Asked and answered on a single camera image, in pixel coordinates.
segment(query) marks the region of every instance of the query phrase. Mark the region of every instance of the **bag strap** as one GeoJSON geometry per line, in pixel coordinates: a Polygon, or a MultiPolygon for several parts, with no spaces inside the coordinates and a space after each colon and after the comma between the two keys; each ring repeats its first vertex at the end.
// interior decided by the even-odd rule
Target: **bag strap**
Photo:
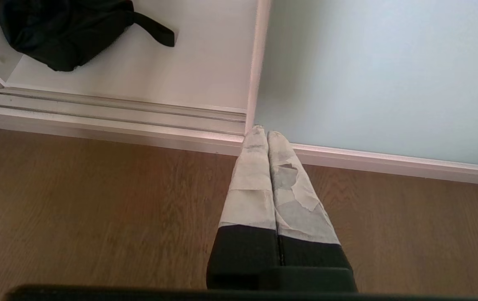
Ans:
{"type": "Polygon", "coordinates": [[[174,47],[176,37],[168,27],[138,12],[134,13],[134,22],[144,28],[151,36],[164,46],[174,47]]]}

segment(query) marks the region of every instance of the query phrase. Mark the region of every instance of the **light blue wall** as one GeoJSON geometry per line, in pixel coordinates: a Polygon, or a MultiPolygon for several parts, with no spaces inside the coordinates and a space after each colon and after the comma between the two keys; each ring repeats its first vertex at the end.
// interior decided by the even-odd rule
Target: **light blue wall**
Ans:
{"type": "Polygon", "coordinates": [[[478,164],[478,0],[274,0],[256,122],[478,164]]]}

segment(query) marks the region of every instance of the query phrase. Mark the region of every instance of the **black backpack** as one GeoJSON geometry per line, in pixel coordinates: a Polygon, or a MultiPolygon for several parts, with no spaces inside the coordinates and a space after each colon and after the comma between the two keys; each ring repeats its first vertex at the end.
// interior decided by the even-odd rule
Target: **black backpack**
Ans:
{"type": "Polygon", "coordinates": [[[84,65],[133,23],[174,46],[174,32],[134,12],[130,0],[0,0],[0,26],[10,46],[55,71],[84,65]]]}

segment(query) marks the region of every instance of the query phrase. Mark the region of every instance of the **white shelf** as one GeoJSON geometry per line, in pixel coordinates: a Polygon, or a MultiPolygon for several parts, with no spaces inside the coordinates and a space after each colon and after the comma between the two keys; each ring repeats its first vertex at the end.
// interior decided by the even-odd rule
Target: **white shelf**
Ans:
{"type": "Polygon", "coordinates": [[[23,56],[8,87],[245,113],[257,0],[135,0],[135,9],[172,28],[175,48],[138,25],[73,72],[23,56]]]}

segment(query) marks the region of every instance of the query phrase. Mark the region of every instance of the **wood grain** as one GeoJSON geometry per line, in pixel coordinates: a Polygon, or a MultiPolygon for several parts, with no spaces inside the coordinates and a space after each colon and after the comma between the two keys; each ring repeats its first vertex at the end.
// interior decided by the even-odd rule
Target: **wood grain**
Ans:
{"type": "MultiPolygon", "coordinates": [[[[205,287],[235,158],[0,131],[0,298],[205,287]]],[[[478,185],[306,166],[364,293],[478,295],[478,185]]]]}

